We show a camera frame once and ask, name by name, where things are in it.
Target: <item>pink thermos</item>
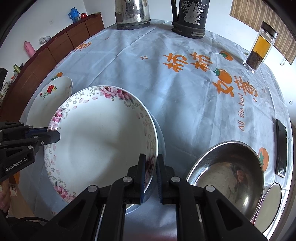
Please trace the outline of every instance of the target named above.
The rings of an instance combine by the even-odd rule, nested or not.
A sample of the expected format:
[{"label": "pink thermos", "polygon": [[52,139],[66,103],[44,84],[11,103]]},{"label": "pink thermos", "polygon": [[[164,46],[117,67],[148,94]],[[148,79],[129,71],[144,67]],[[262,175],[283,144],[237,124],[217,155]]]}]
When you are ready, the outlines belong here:
[{"label": "pink thermos", "polygon": [[24,42],[24,48],[27,51],[28,55],[30,56],[30,58],[36,53],[36,51],[34,50],[34,48],[32,47],[32,45],[30,44],[30,42]]}]

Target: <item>smartphone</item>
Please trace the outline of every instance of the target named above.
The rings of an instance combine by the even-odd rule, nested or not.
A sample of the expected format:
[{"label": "smartphone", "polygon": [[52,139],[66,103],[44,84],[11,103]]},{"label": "smartphone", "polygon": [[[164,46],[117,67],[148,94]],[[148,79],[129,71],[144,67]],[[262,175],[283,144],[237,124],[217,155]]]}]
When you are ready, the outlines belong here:
[{"label": "smartphone", "polygon": [[287,130],[279,119],[276,120],[276,174],[285,177],[287,168]]}]

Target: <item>brown sideboard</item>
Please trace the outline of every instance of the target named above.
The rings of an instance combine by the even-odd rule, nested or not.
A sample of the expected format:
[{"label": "brown sideboard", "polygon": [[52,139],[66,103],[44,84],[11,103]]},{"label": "brown sideboard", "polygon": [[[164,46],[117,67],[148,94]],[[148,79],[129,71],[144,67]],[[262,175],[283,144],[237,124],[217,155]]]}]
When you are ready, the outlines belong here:
[{"label": "brown sideboard", "polygon": [[0,107],[0,121],[18,122],[30,98],[50,71],[73,49],[104,29],[101,12],[57,33],[41,46],[10,85]]}]

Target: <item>stainless steel kettle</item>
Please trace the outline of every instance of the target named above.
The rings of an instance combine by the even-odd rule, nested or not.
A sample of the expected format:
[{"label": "stainless steel kettle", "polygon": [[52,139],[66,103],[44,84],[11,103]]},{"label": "stainless steel kettle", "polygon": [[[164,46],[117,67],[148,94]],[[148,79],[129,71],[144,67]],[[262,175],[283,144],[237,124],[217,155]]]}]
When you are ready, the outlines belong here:
[{"label": "stainless steel kettle", "polygon": [[115,17],[117,29],[128,30],[150,25],[147,0],[116,0]]},{"label": "stainless steel kettle", "polygon": [[173,32],[188,38],[201,39],[205,35],[205,22],[210,0],[180,0],[179,17],[176,0],[171,0]]}]

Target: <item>black kettle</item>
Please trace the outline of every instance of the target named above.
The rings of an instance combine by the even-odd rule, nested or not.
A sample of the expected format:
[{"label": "black kettle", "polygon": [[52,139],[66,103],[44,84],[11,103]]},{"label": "black kettle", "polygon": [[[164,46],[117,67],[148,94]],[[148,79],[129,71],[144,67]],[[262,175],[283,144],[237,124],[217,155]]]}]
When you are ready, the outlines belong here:
[{"label": "black kettle", "polygon": [[171,0],[173,11],[172,31],[182,36],[201,39],[205,35],[205,22],[210,0],[180,0],[179,17],[176,0]]}]

